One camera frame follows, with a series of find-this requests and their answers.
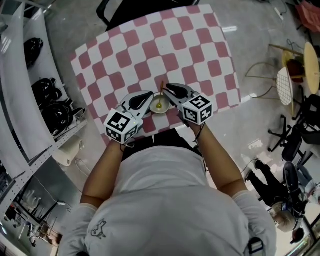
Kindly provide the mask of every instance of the red and white tablecloth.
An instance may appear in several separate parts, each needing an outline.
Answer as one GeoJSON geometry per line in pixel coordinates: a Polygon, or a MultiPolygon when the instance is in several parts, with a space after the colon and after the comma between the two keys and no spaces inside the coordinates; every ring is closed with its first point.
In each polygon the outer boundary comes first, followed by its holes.
{"type": "MultiPolygon", "coordinates": [[[[160,91],[180,83],[205,93],[215,113],[240,104],[231,53],[211,6],[156,12],[116,27],[78,48],[71,56],[76,79],[105,143],[103,123],[129,93],[160,91]]],[[[182,124],[176,108],[148,114],[137,137],[182,124]]]]}

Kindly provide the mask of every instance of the bowl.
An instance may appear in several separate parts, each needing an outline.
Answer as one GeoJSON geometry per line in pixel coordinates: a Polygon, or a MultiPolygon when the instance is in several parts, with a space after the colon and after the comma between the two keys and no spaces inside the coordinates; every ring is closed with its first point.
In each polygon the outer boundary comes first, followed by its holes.
{"type": "Polygon", "coordinates": [[[170,109],[170,102],[164,95],[161,95],[160,92],[154,94],[153,100],[150,104],[150,110],[155,114],[164,114],[170,109]],[[157,108],[157,104],[161,99],[162,108],[157,108]]]}

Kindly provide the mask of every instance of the chair armrest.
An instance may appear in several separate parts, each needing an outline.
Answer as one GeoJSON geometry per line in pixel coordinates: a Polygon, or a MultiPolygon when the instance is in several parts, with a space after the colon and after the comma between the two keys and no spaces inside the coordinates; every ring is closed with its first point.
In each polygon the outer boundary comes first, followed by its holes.
{"type": "Polygon", "coordinates": [[[104,24],[106,24],[107,26],[109,26],[110,22],[109,20],[107,20],[107,18],[105,17],[105,10],[106,10],[106,6],[109,3],[110,0],[103,0],[100,5],[98,6],[98,8],[96,9],[96,14],[98,15],[98,17],[104,22],[104,24]]]}

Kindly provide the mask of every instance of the black trousers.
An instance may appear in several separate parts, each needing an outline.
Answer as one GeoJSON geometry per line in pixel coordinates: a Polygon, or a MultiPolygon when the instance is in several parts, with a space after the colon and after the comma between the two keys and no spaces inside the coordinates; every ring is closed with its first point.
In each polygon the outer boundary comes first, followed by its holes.
{"type": "Polygon", "coordinates": [[[268,185],[265,185],[253,171],[248,175],[247,179],[251,181],[264,203],[271,207],[275,203],[288,200],[289,192],[287,188],[276,179],[269,166],[265,165],[261,171],[268,185]]]}
{"type": "Polygon", "coordinates": [[[189,145],[189,143],[185,141],[184,138],[180,137],[176,129],[171,129],[171,130],[166,130],[164,132],[156,134],[154,136],[154,140],[150,136],[150,137],[146,137],[146,138],[135,141],[133,148],[130,148],[130,147],[125,148],[122,161],[131,157],[135,153],[138,153],[142,150],[146,150],[148,148],[155,147],[155,146],[185,148],[202,157],[201,153],[197,149],[192,148],[189,145]]]}

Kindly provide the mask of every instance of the man in white t-shirt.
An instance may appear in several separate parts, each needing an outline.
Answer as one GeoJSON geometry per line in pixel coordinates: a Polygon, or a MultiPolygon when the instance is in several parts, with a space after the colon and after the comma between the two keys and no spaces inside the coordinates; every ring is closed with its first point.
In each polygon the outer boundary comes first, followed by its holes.
{"type": "Polygon", "coordinates": [[[190,127],[201,154],[176,130],[133,148],[111,141],[68,216],[59,255],[275,255],[269,213],[210,129],[190,127]]]}

